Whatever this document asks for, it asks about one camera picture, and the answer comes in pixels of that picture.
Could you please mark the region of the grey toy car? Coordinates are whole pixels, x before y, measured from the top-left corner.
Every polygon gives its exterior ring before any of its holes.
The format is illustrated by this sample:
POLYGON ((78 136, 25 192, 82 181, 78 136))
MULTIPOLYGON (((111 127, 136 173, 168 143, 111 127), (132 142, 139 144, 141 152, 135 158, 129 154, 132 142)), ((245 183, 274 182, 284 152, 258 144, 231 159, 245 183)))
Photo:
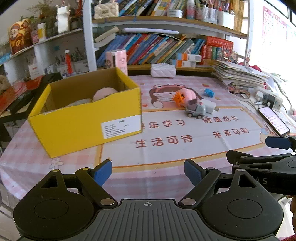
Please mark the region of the grey toy car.
POLYGON ((196 117, 201 120, 206 114, 206 106, 201 101, 198 102, 197 99, 192 99, 188 101, 185 111, 188 117, 196 117))

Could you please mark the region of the pink doll orange hair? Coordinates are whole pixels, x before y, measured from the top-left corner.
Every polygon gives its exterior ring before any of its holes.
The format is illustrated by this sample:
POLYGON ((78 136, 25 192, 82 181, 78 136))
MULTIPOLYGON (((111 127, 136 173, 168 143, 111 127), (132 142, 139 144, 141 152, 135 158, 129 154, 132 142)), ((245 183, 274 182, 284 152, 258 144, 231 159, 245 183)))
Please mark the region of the pink doll orange hair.
POLYGON ((175 92, 171 99, 177 104, 177 106, 186 107, 189 101, 196 98, 199 100, 203 99, 195 90, 181 88, 175 92))

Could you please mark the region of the pink plush toy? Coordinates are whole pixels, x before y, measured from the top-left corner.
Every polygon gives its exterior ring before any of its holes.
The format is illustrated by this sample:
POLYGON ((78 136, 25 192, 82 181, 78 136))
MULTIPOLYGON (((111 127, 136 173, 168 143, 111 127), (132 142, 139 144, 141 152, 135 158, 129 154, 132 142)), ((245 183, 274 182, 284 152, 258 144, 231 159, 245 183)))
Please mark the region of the pink plush toy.
POLYGON ((118 93, 118 91, 111 87, 104 87, 95 93, 92 101, 95 102, 95 101, 101 100, 114 93, 118 93))

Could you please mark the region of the blue small block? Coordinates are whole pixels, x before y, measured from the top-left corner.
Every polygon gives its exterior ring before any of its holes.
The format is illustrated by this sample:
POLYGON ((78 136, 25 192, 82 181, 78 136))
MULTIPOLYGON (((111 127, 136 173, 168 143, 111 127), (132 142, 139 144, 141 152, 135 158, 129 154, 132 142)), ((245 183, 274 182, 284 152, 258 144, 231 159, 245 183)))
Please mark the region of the blue small block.
POLYGON ((213 98, 215 95, 215 92, 211 89, 206 88, 204 90, 204 95, 213 98))

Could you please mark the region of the stack of papers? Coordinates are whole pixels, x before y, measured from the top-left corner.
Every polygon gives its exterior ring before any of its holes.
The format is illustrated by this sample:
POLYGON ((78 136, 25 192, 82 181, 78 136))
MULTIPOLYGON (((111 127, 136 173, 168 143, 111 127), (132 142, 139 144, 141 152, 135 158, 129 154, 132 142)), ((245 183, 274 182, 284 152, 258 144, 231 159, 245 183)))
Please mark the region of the stack of papers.
POLYGON ((270 77, 254 68, 232 62, 214 60, 212 74, 226 86, 234 88, 266 88, 270 77))

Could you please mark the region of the black keyboard piano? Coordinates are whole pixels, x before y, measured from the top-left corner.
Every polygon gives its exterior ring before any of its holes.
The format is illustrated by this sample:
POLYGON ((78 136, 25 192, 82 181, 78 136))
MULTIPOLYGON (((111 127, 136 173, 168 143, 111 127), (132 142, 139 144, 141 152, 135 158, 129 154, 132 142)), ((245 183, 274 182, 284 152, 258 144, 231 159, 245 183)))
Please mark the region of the black keyboard piano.
POLYGON ((47 85, 61 79, 60 73, 52 73, 24 82, 27 91, 1 114, 1 123, 26 119, 47 85))

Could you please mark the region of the white quilted pouch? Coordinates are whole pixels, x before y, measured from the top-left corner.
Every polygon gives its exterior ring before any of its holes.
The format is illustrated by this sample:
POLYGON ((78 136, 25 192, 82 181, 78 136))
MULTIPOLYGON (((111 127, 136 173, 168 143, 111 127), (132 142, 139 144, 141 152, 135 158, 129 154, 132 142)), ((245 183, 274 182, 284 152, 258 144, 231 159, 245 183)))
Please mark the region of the white quilted pouch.
POLYGON ((174 78, 176 76, 176 67, 171 64, 159 63, 151 65, 151 76, 161 78, 174 78))

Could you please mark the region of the white pen holder box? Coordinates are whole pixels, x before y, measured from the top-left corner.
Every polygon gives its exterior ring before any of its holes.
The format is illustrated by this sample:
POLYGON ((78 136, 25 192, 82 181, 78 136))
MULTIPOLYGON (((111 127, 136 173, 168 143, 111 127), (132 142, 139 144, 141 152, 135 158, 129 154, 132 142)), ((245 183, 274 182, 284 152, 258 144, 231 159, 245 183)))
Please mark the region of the white pen holder box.
MULTIPOLYGON (((71 68, 73 74, 86 73, 89 71, 87 60, 80 60, 76 62, 71 62, 71 68)), ((59 65, 57 66, 57 71, 61 73, 61 75, 67 75, 69 73, 68 65, 59 65)))

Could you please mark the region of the orange white small box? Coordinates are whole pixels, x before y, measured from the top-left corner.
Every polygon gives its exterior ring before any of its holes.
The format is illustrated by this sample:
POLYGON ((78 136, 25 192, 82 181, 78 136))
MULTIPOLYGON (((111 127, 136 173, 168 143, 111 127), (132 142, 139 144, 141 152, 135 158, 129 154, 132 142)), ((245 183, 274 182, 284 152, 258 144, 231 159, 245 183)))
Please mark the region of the orange white small box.
POLYGON ((176 60, 201 62, 202 56, 196 54, 176 53, 176 60))

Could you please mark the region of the red plastic packet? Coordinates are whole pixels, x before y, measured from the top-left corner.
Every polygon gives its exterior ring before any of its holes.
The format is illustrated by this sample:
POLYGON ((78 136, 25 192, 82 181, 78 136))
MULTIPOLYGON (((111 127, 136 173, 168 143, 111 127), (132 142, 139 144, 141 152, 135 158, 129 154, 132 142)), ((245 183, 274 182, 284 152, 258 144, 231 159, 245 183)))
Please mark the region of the red plastic packet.
POLYGON ((18 97, 27 91, 26 84, 23 81, 17 81, 10 86, 0 97, 0 114, 10 106, 18 97))

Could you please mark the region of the red boxed book set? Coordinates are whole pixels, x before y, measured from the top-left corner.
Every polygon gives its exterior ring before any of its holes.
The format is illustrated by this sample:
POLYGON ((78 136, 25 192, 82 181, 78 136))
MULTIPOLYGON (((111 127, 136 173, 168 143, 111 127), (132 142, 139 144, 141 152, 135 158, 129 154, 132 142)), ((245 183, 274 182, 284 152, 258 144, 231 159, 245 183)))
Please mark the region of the red boxed book set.
POLYGON ((226 40, 226 39, 221 39, 217 37, 212 37, 212 36, 206 36, 205 37, 205 44, 210 45, 213 47, 220 47, 220 48, 225 48, 225 49, 233 49, 233 42, 226 40))

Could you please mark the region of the fortune god paper lantern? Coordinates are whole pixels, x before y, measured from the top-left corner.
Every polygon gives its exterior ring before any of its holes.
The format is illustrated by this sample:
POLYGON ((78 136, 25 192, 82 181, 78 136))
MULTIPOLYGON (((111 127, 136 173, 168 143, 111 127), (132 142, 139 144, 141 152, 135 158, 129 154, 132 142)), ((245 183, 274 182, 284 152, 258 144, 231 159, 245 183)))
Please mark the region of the fortune god paper lantern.
POLYGON ((31 22, 29 18, 15 22, 8 28, 8 37, 12 54, 33 44, 31 38, 31 22))

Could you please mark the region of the white milk carton box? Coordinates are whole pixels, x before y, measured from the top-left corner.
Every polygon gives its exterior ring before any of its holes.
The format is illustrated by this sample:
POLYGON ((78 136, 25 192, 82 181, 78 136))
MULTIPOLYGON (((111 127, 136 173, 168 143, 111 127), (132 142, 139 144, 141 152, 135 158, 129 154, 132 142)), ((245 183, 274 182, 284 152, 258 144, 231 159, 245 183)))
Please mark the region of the white milk carton box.
POLYGON ((69 16, 70 16, 70 5, 63 5, 59 6, 56 5, 57 8, 57 22, 58 22, 58 33, 64 33, 70 31, 70 22, 69 22, 69 16))

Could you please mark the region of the cream quilted pearl handbag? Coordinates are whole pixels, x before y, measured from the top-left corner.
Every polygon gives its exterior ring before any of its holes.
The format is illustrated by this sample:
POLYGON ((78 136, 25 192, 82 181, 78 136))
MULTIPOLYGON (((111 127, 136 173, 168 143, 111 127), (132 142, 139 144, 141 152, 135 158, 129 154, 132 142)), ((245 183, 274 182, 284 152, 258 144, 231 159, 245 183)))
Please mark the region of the cream quilted pearl handbag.
POLYGON ((119 17, 119 4, 116 1, 109 1, 108 3, 99 3, 94 7, 95 20, 117 18, 119 17))

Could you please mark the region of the white bookshelf frame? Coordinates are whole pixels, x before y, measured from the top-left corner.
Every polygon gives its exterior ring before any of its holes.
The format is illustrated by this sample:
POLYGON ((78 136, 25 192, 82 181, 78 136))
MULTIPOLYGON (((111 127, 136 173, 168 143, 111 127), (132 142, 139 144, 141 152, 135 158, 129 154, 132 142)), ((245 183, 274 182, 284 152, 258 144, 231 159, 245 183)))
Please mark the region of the white bookshelf frame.
MULTIPOLYGON (((21 19, 21 17, 31 16, 28 11, 29 7, 36 5, 39 1, 16 1, 13 3, 4 13, 1 15, 1 41, 4 43, 8 40, 8 27, 21 19)), ((245 45, 243 45, 244 53, 239 55, 240 58, 245 58, 247 51, 251 48, 251 35, 250 19, 247 19, 248 27, 247 34, 240 31, 236 31, 220 25, 207 23, 198 20, 191 20, 186 18, 176 18, 167 16, 121 16, 118 18, 93 20, 91 14, 91 4, 94 1, 83 1, 83 32, 84 43, 86 50, 86 57, 88 60, 89 71, 94 71, 97 67, 95 51, 98 48, 94 47, 94 34, 99 31, 106 31, 107 27, 117 26, 120 30, 124 28, 154 28, 154 29, 167 29, 179 31, 180 34, 201 34, 209 36, 217 36, 219 38, 225 38, 232 36, 240 39, 246 39, 245 45)), ((14 82, 19 78, 25 76, 25 68, 28 67, 26 59, 23 54, 25 51, 31 51, 35 55, 38 68, 44 74, 44 70, 47 66, 53 64, 55 59, 53 54, 49 52, 52 50, 49 39, 44 42, 37 43, 35 46, 30 46, 24 49, 3 63, 6 76, 10 82, 14 82)))

